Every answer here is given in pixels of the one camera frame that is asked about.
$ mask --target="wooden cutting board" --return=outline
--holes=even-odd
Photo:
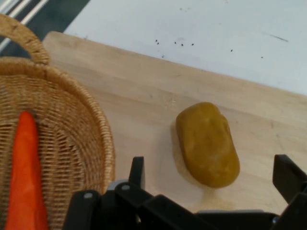
[[[79,80],[105,111],[116,179],[126,179],[132,158],[144,156],[146,190],[191,211],[285,208],[272,184],[273,158],[287,154],[307,169],[307,97],[55,32],[44,45],[51,64]],[[187,172],[174,129],[179,112],[203,101],[228,119],[241,163],[238,179],[218,190]]]

